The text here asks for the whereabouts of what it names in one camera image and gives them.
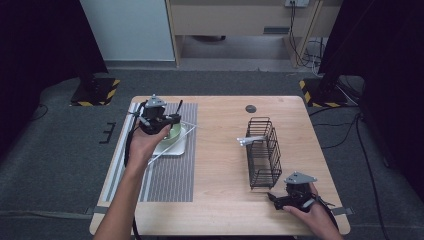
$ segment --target dish rack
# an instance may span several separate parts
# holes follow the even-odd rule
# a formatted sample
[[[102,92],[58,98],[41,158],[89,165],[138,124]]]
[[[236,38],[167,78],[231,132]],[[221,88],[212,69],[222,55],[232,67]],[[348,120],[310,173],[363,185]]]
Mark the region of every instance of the dish rack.
[[[251,189],[255,187],[272,188],[281,175],[280,148],[277,133],[268,117],[250,119],[246,138],[261,137],[246,145],[249,181]]]

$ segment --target black stand base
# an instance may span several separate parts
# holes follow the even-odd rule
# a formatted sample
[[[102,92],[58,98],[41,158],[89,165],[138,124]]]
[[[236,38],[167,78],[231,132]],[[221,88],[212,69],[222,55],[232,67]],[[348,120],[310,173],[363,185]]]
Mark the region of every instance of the black stand base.
[[[306,78],[299,83],[309,107],[340,107],[347,104],[345,95],[337,88],[329,94],[321,94],[320,82],[320,78]]]
[[[96,78],[95,90],[86,90],[81,81],[71,99],[71,106],[108,105],[112,100],[119,80],[114,78]]]

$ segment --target white wall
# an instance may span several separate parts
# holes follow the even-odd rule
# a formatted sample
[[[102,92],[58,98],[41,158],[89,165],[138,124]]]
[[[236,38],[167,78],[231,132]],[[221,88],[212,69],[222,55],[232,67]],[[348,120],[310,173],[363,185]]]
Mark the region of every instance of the white wall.
[[[104,60],[175,60],[165,0],[80,2]]]

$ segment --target black curtain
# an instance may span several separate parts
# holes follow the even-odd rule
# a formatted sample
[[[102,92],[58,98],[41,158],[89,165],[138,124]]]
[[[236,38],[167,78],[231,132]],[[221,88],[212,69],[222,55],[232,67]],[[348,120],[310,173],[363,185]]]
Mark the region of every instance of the black curtain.
[[[344,0],[320,72],[361,76],[360,102],[389,166],[400,169],[424,201],[424,3]]]
[[[107,69],[78,0],[0,0],[0,157],[45,88],[97,72]]]

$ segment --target white plate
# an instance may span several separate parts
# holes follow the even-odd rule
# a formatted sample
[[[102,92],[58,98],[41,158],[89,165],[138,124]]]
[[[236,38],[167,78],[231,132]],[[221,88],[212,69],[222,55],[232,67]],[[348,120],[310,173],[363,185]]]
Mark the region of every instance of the white plate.
[[[165,156],[179,156],[182,155],[185,151],[186,146],[186,140],[187,140],[187,126],[185,124],[181,124],[181,133],[179,139],[175,142],[175,144],[168,150],[166,150],[170,145],[164,144],[163,142],[160,142],[153,152],[153,155],[159,155],[163,151],[166,150],[166,152],[162,153],[162,155]]]

